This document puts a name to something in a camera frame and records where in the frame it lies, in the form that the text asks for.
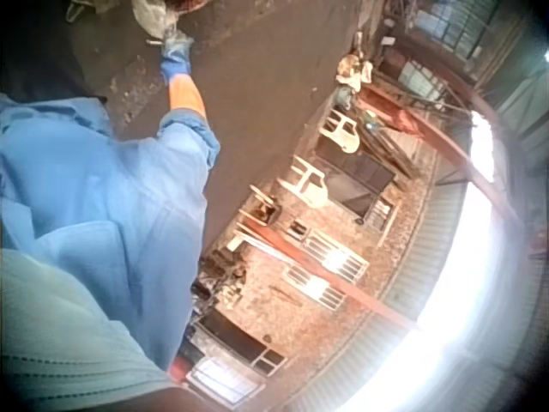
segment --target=window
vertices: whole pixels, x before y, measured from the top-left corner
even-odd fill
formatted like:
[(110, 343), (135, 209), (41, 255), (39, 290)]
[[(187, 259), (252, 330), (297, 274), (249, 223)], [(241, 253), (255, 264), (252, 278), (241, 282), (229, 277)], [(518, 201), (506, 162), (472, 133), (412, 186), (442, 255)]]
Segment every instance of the window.
[(392, 212), (393, 206), (380, 197), (371, 211), (368, 224), (382, 232), (387, 227)]
[(319, 230), (312, 230), (301, 247), (326, 269), (350, 283), (355, 283), (368, 267), (363, 258)]
[[(301, 247), (326, 269), (349, 283), (355, 283), (368, 268), (368, 263), (363, 258), (317, 230), (311, 231)], [(282, 277), (299, 291), (332, 311), (345, 299), (342, 291), (332, 288), (323, 278), (314, 276), (300, 267), (289, 267)]]
[(284, 356), (241, 330), (217, 310), (209, 312), (199, 323), (224, 346), (236, 353), (242, 362), (267, 376), (275, 373), (286, 360)]
[(440, 97), (444, 87), (430, 70), (415, 61), (406, 62), (398, 81), (419, 96), (432, 101)]
[(299, 267), (289, 267), (282, 277), (295, 288), (332, 311), (340, 307), (345, 299), (344, 293), (332, 288), (323, 278), (311, 275)]
[(201, 360), (190, 372), (189, 381), (208, 392), (212, 391), (232, 407), (260, 389), (258, 383), (216, 358)]
[(252, 362), (255, 369), (260, 370), (267, 376), (272, 375), (278, 369), (286, 358), (281, 354), (277, 354), (274, 350), (265, 348), (257, 359)]
[(447, 0), (419, 10), (415, 22), (457, 57), (469, 60), (497, 5), (498, 0)]

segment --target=blue work jacket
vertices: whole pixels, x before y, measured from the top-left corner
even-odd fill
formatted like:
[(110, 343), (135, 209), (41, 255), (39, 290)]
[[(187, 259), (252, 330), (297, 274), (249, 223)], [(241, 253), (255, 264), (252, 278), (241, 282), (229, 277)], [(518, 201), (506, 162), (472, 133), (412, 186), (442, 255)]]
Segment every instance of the blue work jacket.
[(0, 95), (0, 133), (3, 247), (76, 277), (166, 370), (190, 316), (220, 149), (208, 123), (177, 109), (157, 137), (118, 142), (96, 99)]

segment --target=metal window grille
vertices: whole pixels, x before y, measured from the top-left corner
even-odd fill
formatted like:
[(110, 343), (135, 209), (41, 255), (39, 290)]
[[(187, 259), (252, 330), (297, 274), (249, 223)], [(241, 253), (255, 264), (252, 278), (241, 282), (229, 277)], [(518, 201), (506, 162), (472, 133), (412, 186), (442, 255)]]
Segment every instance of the metal window grille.
[(236, 405), (258, 388), (258, 383), (215, 358), (201, 360), (190, 371), (189, 380), (205, 387), (231, 405)]
[(490, 24), (498, 0), (446, 0), (419, 10), (416, 24), (459, 58), (468, 60)]
[(300, 267), (289, 267), (282, 277), (311, 299), (316, 300), (332, 311), (340, 307), (343, 300), (345, 300), (344, 293), (332, 288), (324, 279), (311, 275)]
[[(355, 283), (368, 268), (368, 262), (359, 255), (317, 230), (310, 231), (301, 248), (325, 268), (349, 283)], [(345, 294), (342, 291), (331, 287), (324, 279), (298, 266), (290, 266), (282, 277), (302, 293), (332, 311), (345, 300)]]
[(368, 267), (368, 262), (359, 255), (318, 230), (311, 230), (301, 247), (350, 283), (355, 283)]
[(387, 226), (387, 221), (391, 216), (392, 210), (393, 206), (391, 206), (388, 202), (384, 199), (378, 199), (373, 210), (371, 211), (370, 217), (368, 218), (368, 223), (375, 229), (383, 231)]

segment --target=light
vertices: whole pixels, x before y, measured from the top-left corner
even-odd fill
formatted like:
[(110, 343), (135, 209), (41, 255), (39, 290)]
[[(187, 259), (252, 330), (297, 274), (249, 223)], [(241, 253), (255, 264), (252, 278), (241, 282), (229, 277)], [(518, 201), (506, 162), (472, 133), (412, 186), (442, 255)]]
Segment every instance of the light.
[[(493, 180), (490, 125), (473, 112), (471, 160)], [(401, 410), (433, 377), (444, 347), (459, 342), (482, 303), (495, 273), (492, 204), (469, 183), (446, 263), (418, 317), (423, 332), (409, 332), (376, 374), (338, 412)]]
[(332, 272), (336, 272), (347, 261), (347, 254), (339, 249), (328, 252), (324, 258), (323, 266)]
[(322, 277), (311, 276), (311, 279), (303, 286), (303, 291), (311, 298), (319, 300), (323, 297), (324, 291), (328, 286), (329, 282), (325, 281)]

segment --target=brick wall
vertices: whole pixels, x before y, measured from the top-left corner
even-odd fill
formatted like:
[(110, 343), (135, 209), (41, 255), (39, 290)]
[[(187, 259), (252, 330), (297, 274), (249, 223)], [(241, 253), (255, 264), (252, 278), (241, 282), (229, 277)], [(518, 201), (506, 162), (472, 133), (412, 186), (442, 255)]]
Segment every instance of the brick wall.
[[(378, 295), (395, 274), (421, 216), (436, 154), (422, 144), (416, 162), (422, 175), (410, 184), (408, 191), (401, 192), (390, 185), (383, 193), (387, 201), (398, 206), (384, 236), (367, 224), (357, 225), (356, 216), (339, 205), (329, 203), (320, 209), (309, 209), (277, 184), (267, 183), (263, 187), (272, 186), (271, 194), (283, 205), (278, 220), (281, 229), (299, 218), (307, 227), (326, 233), (360, 255), (370, 265), (357, 285), (369, 294)], [(350, 299), (335, 312), (330, 311), (281, 278), (287, 264), (252, 247), (246, 250), (244, 258), (249, 270), (242, 300), (233, 309), (222, 304), (218, 309), (247, 333), (288, 358), (285, 366), (268, 379), (266, 387), (238, 408), (260, 411), (283, 403), (314, 377), (345, 345), (367, 311)]]

